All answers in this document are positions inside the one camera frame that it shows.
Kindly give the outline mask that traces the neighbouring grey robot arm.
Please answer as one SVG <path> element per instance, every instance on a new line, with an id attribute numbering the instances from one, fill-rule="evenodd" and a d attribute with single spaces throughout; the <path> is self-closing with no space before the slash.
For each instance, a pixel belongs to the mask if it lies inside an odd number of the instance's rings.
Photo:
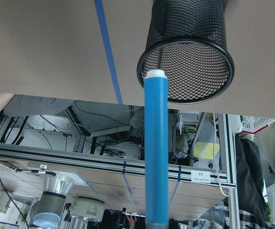
<path id="1" fill-rule="evenodd" d="M 74 184 L 74 179 L 63 175 L 47 175 L 43 193 L 31 208 L 31 222 L 39 228 L 57 228 L 61 221 L 66 197 Z"/>

